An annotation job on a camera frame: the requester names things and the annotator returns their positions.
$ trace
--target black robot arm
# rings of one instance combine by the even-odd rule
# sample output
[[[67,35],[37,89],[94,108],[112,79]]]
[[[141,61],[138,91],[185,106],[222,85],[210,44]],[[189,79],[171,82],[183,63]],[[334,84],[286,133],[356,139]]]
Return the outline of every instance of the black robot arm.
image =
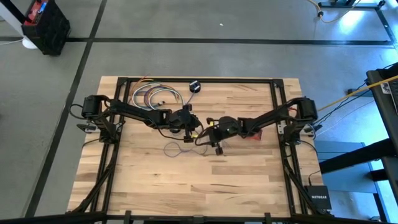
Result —
[[[153,129],[185,130],[184,139],[181,140],[184,140],[184,142],[193,142],[191,133],[201,123],[194,114],[190,113],[191,110],[191,105],[184,105],[181,110],[175,112],[172,112],[172,110],[147,111],[119,100],[109,99],[104,95],[91,95],[85,98],[81,115],[84,119],[94,123],[101,131],[99,136],[99,141],[101,142],[114,143],[118,136],[116,124],[110,123],[107,120],[107,117],[111,115],[122,115],[142,121]]]
[[[297,106],[297,114],[289,115],[289,108]],[[242,138],[257,134],[263,127],[280,121],[287,121],[284,127],[283,141],[295,142],[300,139],[300,131],[306,124],[310,124],[318,119],[317,109],[313,100],[308,98],[294,98],[278,108],[269,111],[257,118],[238,118],[229,116],[220,119],[208,118],[207,123],[211,126],[203,130],[195,140],[197,146],[211,145],[216,148],[217,155],[223,153],[220,141],[239,135]],[[197,140],[209,136],[208,142],[198,144]]]

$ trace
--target concrete floor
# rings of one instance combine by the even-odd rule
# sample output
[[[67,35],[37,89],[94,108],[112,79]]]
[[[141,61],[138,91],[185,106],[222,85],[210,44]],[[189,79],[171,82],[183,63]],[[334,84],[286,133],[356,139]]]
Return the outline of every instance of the concrete floor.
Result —
[[[13,2],[22,11],[29,4],[26,0]],[[89,36],[100,3],[101,0],[57,0],[70,19],[72,37]],[[396,36],[397,10],[395,0],[383,7]],[[326,10],[326,20],[344,11]],[[333,24],[318,22],[315,15],[314,7],[305,0],[253,0],[250,4],[240,0],[108,0],[96,36],[389,40],[374,10],[349,12]],[[0,22],[0,36],[16,35],[8,24]],[[0,219],[21,217],[25,212],[85,45],[67,43],[59,57],[43,56],[21,44],[0,46]],[[300,79],[303,93],[322,107],[342,97],[346,89],[362,84],[367,70],[397,59],[397,51],[386,46],[94,43],[75,103],[96,93],[103,75],[150,73],[294,77]],[[360,98],[337,111],[320,133],[370,101]],[[77,123],[73,118],[67,120],[36,215],[66,210],[85,138],[76,128]],[[386,136],[376,105],[370,103],[318,139],[371,144]],[[366,219],[369,217],[364,214],[374,213],[375,208],[370,206],[372,195],[332,195],[337,198],[333,202],[336,216]],[[357,202],[350,203],[350,198]],[[353,206],[357,212],[347,212],[345,206]]]

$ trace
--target wooden table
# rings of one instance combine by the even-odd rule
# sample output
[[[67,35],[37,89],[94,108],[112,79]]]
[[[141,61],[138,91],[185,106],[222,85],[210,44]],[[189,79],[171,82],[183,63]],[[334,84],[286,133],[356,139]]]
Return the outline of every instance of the wooden table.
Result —
[[[102,77],[98,94],[112,98],[117,79]],[[189,99],[188,83],[167,84]],[[302,96],[298,79],[286,78],[284,84],[288,100]],[[160,100],[166,101],[164,108],[181,108],[170,93],[160,93],[152,101]],[[262,83],[203,83],[191,104],[192,112],[205,127],[207,117],[254,118],[272,110],[269,85]],[[96,138],[97,134],[88,134],[86,141]],[[311,138],[302,139],[313,143]],[[263,217],[264,212],[269,212],[272,217],[290,216],[276,125],[263,129],[261,141],[239,136],[227,139],[227,144],[223,144],[224,156],[216,156],[209,147],[206,156],[188,152],[167,157],[164,147],[170,142],[176,141],[162,138],[157,130],[141,122],[126,119],[108,214],[124,215],[125,210],[131,210],[133,215]],[[178,143],[183,149],[193,147]],[[94,186],[102,145],[94,142],[83,148],[69,210],[77,207]],[[197,152],[205,149],[195,148]],[[165,151],[176,154],[179,150],[171,145]],[[319,170],[317,155],[306,144],[297,146],[297,155],[305,185],[308,175]],[[311,178],[313,184],[322,184],[320,173]],[[300,212],[298,193],[292,185],[295,207]],[[101,192],[98,208],[103,198]]]

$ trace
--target white cable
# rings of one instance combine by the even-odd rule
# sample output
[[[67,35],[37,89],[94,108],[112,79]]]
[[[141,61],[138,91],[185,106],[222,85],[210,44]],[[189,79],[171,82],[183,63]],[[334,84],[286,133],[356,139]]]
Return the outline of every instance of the white cable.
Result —
[[[23,41],[23,39],[21,39],[21,40],[16,40],[16,41],[11,41],[11,42],[7,42],[7,43],[3,43],[3,44],[0,44],[0,46],[2,46],[2,45],[7,45],[7,44],[13,44],[13,43],[20,42],[20,41]]]
[[[137,91],[139,91],[140,89],[145,88],[145,87],[147,87],[147,86],[151,86],[151,85],[160,86],[159,83],[150,83],[150,84],[146,84],[146,85],[143,85],[143,86],[141,86],[140,88],[138,88],[138,89],[132,94],[132,96],[131,96],[131,101],[132,101],[132,103],[134,104],[134,106],[149,111],[147,108],[143,108],[143,107],[141,107],[141,106],[138,106],[137,103],[136,103],[136,101],[134,100],[134,98],[135,98],[135,95],[136,95]]]
[[[314,2],[313,0],[307,0],[307,1],[309,1],[310,3],[312,3],[312,4],[316,7],[317,12],[322,12],[321,8],[319,7],[319,5],[318,5],[316,2]],[[346,12],[343,13],[343,15],[337,17],[336,19],[333,19],[332,21],[324,21],[324,20],[323,20],[323,16],[320,16],[319,18],[321,19],[322,22],[324,22],[324,23],[326,23],[326,24],[332,23],[332,22],[336,22],[337,20],[339,20],[339,19],[341,19],[343,16],[345,16],[347,13],[349,13],[351,10],[353,10],[353,9],[356,7],[356,5],[358,5],[358,3],[360,3],[361,1],[362,1],[362,0],[359,0],[357,3],[355,3],[355,4],[353,5],[353,7],[351,7],[351,9],[348,9]]]
[[[156,93],[161,92],[161,91],[171,91],[171,92],[173,92],[173,93],[178,94],[178,95],[180,96],[180,98],[181,98],[182,106],[185,105],[184,99],[182,98],[182,95],[181,95],[179,92],[177,92],[177,91],[175,91],[175,90],[171,90],[171,89],[161,89],[161,90],[155,91],[153,94],[151,94],[151,95],[149,96],[149,99],[148,99],[148,101],[149,101],[149,106],[150,106],[153,110],[156,110],[156,109],[150,104],[150,99],[152,99],[152,97],[153,97]]]
[[[334,128],[338,123],[340,123],[340,122],[341,122],[344,118],[346,118],[348,115],[354,113],[355,111],[361,109],[362,107],[364,107],[364,106],[366,106],[366,105],[368,105],[368,104],[370,104],[370,103],[372,103],[372,102],[374,102],[374,100],[372,100],[372,101],[370,101],[370,102],[367,102],[367,103],[365,103],[364,105],[360,106],[359,108],[356,108],[355,110],[349,112],[348,114],[346,114],[345,116],[343,116],[342,118],[340,118],[340,120],[338,120],[332,127],[330,127],[330,128],[328,128],[328,129],[322,131],[320,134],[317,134],[317,136],[319,136],[319,135],[321,135],[321,134],[323,134],[323,133],[329,131],[330,129]]]

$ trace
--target yellow cable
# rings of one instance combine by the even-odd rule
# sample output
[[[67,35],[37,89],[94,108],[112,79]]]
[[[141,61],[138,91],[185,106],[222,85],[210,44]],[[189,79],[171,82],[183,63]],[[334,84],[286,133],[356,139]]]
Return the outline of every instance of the yellow cable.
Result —
[[[387,82],[389,82],[389,81],[393,81],[393,80],[395,80],[395,79],[398,79],[398,75],[396,75],[396,76],[394,76],[394,77],[391,77],[391,78],[388,78],[388,79],[383,80],[383,81],[379,81],[379,82],[377,82],[377,83],[373,83],[372,85],[368,85],[368,86],[366,86],[366,87],[360,88],[360,89],[358,89],[358,90],[356,90],[356,91],[354,91],[354,92],[352,92],[352,93],[350,93],[350,94],[348,94],[348,95],[346,95],[346,96],[340,98],[339,100],[336,100],[336,101],[330,103],[329,105],[326,105],[326,106],[320,108],[320,109],[318,110],[318,112],[319,112],[319,111],[322,111],[322,110],[324,110],[324,109],[326,109],[326,108],[328,108],[328,107],[330,107],[330,106],[333,106],[333,105],[335,105],[336,103],[339,103],[339,102],[343,101],[344,99],[347,99],[347,98],[349,98],[349,97],[351,97],[351,96],[353,96],[353,95],[355,95],[355,94],[357,94],[357,93],[360,93],[360,92],[362,92],[362,91],[364,91],[364,90],[368,90],[368,89],[370,89],[370,88],[372,88],[372,87],[381,85],[381,84],[383,84],[383,83],[387,83]]]
[[[310,3],[312,3],[312,4],[316,7],[317,12],[321,12],[321,11],[322,11],[321,8],[319,7],[319,5],[318,5],[316,2],[314,2],[313,0],[307,0],[307,1],[309,1]],[[357,3],[355,3],[355,4],[353,5],[353,7],[352,7],[351,9],[348,9],[346,12],[344,12],[343,15],[337,17],[336,19],[333,19],[332,21],[324,21],[324,20],[323,20],[323,16],[320,16],[319,18],[321,19],[322,22],[324,22],[324,23],[326,23],[326,24],[332,23],[332,22],[336,22],[337,20],[339,20],[339,19],[341,19],[343,16],[345,16],[347,13],[349,13],[351,10],[353,10],[353,9],[356,7],[356,5],[357,5],[358,3],[360,3],[361,1],[362,1],[362,0],[359,0]]]

